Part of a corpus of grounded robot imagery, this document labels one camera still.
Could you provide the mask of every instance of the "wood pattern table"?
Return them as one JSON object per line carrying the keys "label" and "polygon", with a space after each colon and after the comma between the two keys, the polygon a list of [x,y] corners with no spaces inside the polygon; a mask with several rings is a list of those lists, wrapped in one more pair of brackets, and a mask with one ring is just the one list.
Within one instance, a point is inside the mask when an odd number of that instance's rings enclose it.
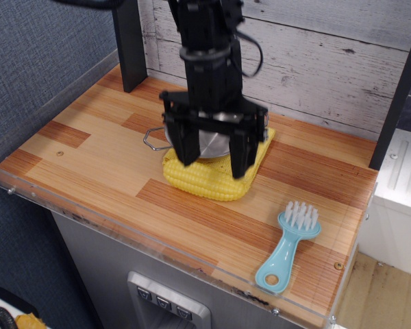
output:
{"label": "wood pattern table", "polygon": [[[277,133],[250,191],[234,202],[195,197],[167,183],[164,152],[142,141],[162,125],[164,89],[181,90],[147,78],[124,93],[116,67],[0,164],[1,183],[300,324],[323,326],[319,315],[331,313],[344,274],[334,263],[348,265],[375,184],[375,143],[271,114]],[[254,276],[282,235],[278,213],[294,200],[318,208],[322,232],[300,242],[281,298],[255,288]]]}

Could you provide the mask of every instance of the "wooden floor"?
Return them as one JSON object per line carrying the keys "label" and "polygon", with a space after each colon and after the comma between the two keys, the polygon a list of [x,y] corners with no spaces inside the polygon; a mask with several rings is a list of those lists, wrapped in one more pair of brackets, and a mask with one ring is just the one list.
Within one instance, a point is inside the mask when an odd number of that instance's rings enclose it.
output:
{"label": "wooden floor", "polygon": [[359,253],[337,318],[346,329],[411,329],[411,274]]}

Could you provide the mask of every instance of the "corn cob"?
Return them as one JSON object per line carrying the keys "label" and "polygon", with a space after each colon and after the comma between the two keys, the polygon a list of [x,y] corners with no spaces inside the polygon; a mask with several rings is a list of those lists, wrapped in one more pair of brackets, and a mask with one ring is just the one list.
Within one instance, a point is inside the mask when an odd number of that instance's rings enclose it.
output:
{"label": "corn cob", "polygon": [[218,201],[240,199],[248,192],[274,134],[275,130],[269,128],[269,139],[259,143],[256,162],[243,178],[233,178],[229,155],[217,159],[198,159],[185,167],[173,149],[164,156],[163,175],[171,185],[193,195]]}

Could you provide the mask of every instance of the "black pole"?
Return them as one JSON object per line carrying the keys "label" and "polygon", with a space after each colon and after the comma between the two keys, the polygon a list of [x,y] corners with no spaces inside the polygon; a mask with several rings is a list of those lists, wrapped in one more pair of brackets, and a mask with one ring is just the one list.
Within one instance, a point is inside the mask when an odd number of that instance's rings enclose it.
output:
{"label": "black pole", "polygon": [[397,85],[395,95],[385,118],[384,126],[377,140],[373,157],[370,161],[370,168],[379,170],[384,161],[385,154],[390,146],[391,138],[395,133],[397,122],[399,121],[401,111],[405,105],[406,98],[411,89],[411,50],[406,59],[405,67],[401,74],[399,84]]}
{"label": "black pole", "polygon": [[129,93],[147,77],[137,0],[125,0],[120,7],[113,9],[112,17],[121,64],[123,90]]}

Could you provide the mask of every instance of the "blue gray wall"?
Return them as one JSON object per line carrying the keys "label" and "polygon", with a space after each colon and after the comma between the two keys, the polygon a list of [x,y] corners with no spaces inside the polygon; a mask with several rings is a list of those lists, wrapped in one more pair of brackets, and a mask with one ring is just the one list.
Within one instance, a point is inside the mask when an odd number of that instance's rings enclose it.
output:
{"label": "blue gray wall", "polygon": [[[0,0],[0,161],[117,62],[110,12]],[[0,189],[0,286],[52,328],[95,328],[43,209]]]}

